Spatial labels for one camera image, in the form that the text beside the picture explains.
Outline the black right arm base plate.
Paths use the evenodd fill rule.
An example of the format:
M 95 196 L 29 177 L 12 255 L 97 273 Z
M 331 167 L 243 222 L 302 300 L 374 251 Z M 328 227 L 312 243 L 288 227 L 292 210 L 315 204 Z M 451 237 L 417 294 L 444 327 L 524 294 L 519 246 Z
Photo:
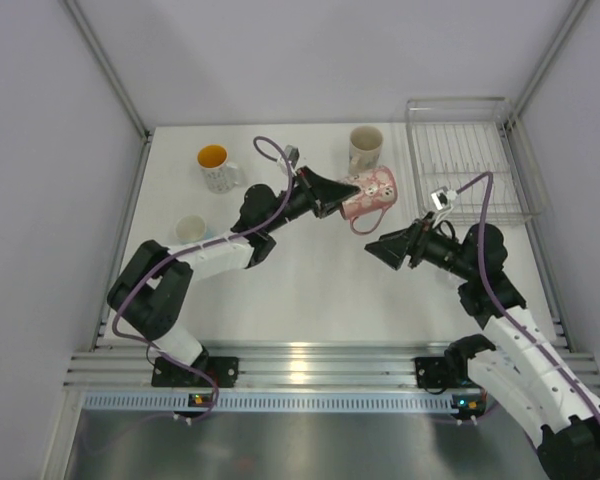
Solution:
M 450 389 L 476 387 L 469 380 L 458 377 L 443 357 L 416 357 L 414 367 L 417 387 L 432 395 L 441 395 Z

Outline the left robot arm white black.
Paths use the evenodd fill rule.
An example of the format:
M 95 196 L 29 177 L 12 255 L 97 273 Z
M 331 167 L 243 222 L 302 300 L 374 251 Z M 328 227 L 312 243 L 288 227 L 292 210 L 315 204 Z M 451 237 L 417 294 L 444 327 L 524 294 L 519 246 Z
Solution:
M 196 242 L 181 256 L 155 240 L 143 242 L 110 288 L 107 304 L 142 340 L 175 361 L 178 379 L 198 385 L 207 376 L 209 354 L 179 321 L 190 285 L 259 265 L 276 246 L 273 231 L 306 213 L 326 218 L 359 192 L 308 167 L 297 170 L 290 187 L 278 195 L 255 184 L 246 190 L 239 219 L 226 234 Z

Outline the pink patterned mug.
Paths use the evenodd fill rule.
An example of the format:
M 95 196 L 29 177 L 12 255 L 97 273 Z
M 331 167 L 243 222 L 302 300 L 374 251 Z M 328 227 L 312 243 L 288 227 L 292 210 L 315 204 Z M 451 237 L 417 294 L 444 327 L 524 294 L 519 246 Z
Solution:
M 351 231 L 359 236 L 373 233 L 389 209 L 398 199 L 398 189 L 393 172 L 387 166 L 377 167 L 340 180 L 356 186 L 359 191 L 345 200 L 340 207 L 341 217 L 349 222 Z M 359 230 L 355 223 L 365 215 L 380 212 L 375 224 L 368 230 Z

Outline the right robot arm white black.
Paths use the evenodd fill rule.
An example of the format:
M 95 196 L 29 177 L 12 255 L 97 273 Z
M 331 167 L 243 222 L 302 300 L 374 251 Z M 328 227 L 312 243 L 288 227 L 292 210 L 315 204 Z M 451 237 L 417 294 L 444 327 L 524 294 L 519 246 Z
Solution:
M 600 479 L 600 397 L 557 353 L 506 275 L 497 227 L 480 222 L 458 240 L 425 216 L 365 250 L 394 270 L 429 263 L 462 279 L 460 303 L 481 331 L 445 350 L 450 379 L 490 394 L 522 428 L 549 478 Z

